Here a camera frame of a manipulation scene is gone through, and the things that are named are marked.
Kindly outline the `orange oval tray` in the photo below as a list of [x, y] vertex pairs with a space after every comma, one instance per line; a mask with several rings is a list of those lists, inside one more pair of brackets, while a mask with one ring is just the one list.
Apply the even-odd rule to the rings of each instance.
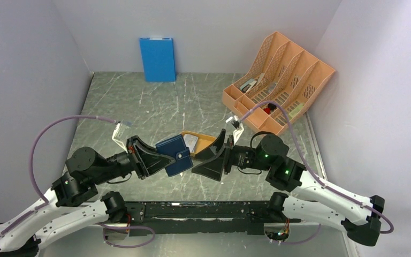
[[199, 137], [199, 141], [196, 145], [195, 152], [191, 153], [191, 157], [194, 157], [197, 153], [199, 153], [200, 151], [207, 148], [209, 145], [211, 145], [216, 140], [216, 137], [212, 137], [212, 136], [206, 135], [206, 134], [201, 134], [201, 133], [192, 132], [192, 131], [182, 131], [182, 132], [180, 132], [182, 137], [186, 133], [193, 134], [193, 135], [196, 135], [196, 136]]

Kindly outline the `silver VIP card stack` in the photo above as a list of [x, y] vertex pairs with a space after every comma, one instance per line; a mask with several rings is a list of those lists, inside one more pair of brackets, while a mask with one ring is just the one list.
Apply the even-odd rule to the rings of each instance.
[[195, 152], [196, 145], [199, 141], [199, 137], [193, 134], [186, 133], [183, 135], [184, 142], [189, 148], [190, 153]]

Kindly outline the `navy blue card holder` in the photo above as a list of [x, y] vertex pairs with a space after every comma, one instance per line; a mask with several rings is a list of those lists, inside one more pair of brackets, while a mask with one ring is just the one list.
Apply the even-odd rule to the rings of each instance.
[[176, 176], [193, 167], [190, 150], [181, 134], [161, 141], [155, 147], [159, 154], [174, 158], [174, 162], [165, 168], [169, 177]]

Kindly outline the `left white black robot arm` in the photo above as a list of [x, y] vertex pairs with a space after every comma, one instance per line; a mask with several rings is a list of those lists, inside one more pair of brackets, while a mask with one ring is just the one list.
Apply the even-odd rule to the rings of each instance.
[[94, 200], [97, 186], [133, 173], [145, 179], [180, 157], [183, 154], [149, 146], [137, 136], [110, 157], [90, 147], [77, 149], [66, 161], [67, 171], [34, 204], [0, 223], [0, 256], [37, 256], [44, 246], [77, 230], [121, 222], [127, 215], [123, 196], [111, 191]]

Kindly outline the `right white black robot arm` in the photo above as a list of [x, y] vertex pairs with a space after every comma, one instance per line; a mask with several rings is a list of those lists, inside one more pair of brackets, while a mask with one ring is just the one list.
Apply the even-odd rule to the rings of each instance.
[[306, 166], [289, 157], [289, 147], [271, 132], [259, 132], [256, 147], [239, 146], [222, 130], [217, 139], [194, 155], [201, 164], [192, 172], [215, 181], [232, 167], [266, 171], [265, 180], [277, 191], [267, 203], [263, 219], [286, 223], [306, 220], [342, 231], [352, 241], [375, 246], [382, 233], [380, 221], [384, 198], [360, 196], [341, 187], [333, 188]]

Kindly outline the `red black stamp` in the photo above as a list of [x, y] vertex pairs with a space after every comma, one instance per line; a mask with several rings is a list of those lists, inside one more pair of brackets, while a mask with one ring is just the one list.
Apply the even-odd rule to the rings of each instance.
[[263, 109], [265, 113], [270, 115], [272, 112], [274, 112], [277, 109], [277, 106], [272, 103], [268, 103], [267, 106]]

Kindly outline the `grey stapler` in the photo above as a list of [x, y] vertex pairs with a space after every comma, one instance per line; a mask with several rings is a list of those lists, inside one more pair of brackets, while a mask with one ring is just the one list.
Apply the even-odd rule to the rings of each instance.
[[247, 80], [244, 84], [242, 84], [239, 87], [239, 90], [243, 93], [247, 92], [248, 90], [250, 90], [255, 84], [257, 83], [256, 80], [254, 79], [249, 79]]

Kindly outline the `green sticky note pad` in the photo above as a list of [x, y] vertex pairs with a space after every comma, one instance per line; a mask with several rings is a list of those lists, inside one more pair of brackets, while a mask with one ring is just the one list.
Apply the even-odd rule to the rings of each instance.
[[304, 103], [294, 102], [290, 107], [287, 109], [288, 117], [292, 120], [303, 108]]

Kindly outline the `grey item in organizer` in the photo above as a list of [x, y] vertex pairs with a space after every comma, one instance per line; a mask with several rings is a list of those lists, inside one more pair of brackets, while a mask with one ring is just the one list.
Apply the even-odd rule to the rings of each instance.
[[271, 83], [271, 84], [267, 87], [266, 93], [267, 93], [267, 94], [270, 94], [270, 93], [275, 89], [276, 85], [277, 85], [277, 84], [276, 84], [275, 82]]

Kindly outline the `blue folder box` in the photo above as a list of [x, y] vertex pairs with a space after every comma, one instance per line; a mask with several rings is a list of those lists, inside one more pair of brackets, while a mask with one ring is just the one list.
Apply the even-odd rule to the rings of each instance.
[[141, 37], [139, 45], [146, 82], [175, 82], [173, 38]]

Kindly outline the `orange desk file organizer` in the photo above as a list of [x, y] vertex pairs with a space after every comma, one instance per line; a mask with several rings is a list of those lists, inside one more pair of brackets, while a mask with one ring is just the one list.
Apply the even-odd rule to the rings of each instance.
[[[335, 72], [280, 32], [274, 32], [264, 39], [249, 71], [223, 90], [222, 102], [238, 117], [267, 100], [277, 102], [286, 112], [294, 102], [304, 103], [290, 120], [294, 123], [312, 106]], [[239, 87], [249, 79], [257, 83], [241, 92]], [[273, 82], [277, 85], [267, 94], [266, 89]]]

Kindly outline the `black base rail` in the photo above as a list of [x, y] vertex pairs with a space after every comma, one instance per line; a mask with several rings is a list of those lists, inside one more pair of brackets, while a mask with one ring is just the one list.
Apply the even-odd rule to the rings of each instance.
[[235, 233], [263, 235], [266, 225], [283, 227], [287, 217], [269, 210], [267, 201], [128, 201], [116, 221], [130, 225], [129, 236], [156, 234]]

